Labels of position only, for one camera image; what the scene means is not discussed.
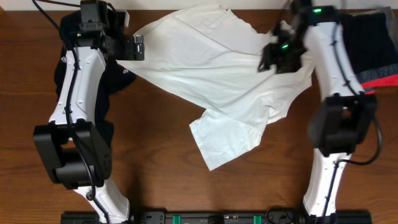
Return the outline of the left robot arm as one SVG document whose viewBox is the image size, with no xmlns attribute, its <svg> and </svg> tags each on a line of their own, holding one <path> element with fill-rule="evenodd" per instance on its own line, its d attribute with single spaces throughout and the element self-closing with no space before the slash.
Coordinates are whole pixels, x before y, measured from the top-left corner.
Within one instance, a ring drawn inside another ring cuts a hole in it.
<svg viewBox="0 0 398 224">
<path fill-rule="evenodd" d="M 36 126 L 34 142 L 46 171 L 56 184 L 84 196 L 98 223 L 128 223 L 130 202 L 111 178 L 109 140 L 96 121 L 104 74 L 127 77 L 118 60 L 143 60 L 144 38 L 124 35 L 128 19 L 96 22 L 83 19 L 68 31 L 62 90 L 47 125 Z"/>
</svg>

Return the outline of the white t-shirt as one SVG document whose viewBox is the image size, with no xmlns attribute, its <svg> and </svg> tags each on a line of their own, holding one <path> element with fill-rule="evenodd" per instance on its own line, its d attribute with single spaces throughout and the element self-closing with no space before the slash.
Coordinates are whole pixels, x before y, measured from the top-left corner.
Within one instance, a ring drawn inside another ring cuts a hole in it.
<svg viewBox="0 0 398 224">
<path fill-rule="evenodd" d="M 121 65 L 204 108 L 190 130 L 209 170 L 258 146 L 266 126 L 286 117 L 294 99 L 312 84 L 314 65 L 306 54 L 296 72 L 259 72 L 271 33 L 256 32 L 217 3 L 173 12 L 138 33 L 144 38 L 144 60 Z"/>
</svg>

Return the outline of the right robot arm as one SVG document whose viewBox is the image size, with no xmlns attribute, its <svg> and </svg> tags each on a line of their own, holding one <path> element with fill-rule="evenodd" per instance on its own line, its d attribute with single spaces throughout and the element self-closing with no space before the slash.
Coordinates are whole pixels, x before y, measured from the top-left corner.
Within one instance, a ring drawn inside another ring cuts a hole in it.
<svg viewBox="0 0 398 224">
<path fill-rule="evenodd" d="M 259 72 L 272 68 L 278 74 L 303 67 L 309 54 L 315 64 L 321 105 L 308 123 L 314 149 L 308 189 L 298 211 L 280 209 L 268 214 L 271 223 L 371 223 L 369 212 L 336 210 L 335 199 L 345 166 L 352 163 L 356 146 L 370 126 L 382 149 L 382 132 L 375 117 L 377 99 L 367 94 L 352 69 L 343 40 L 340 15 L 334 6 L 291 1 L 292 30 L 276 25 L 274 40 L 262 50 Z"/>
</svg>

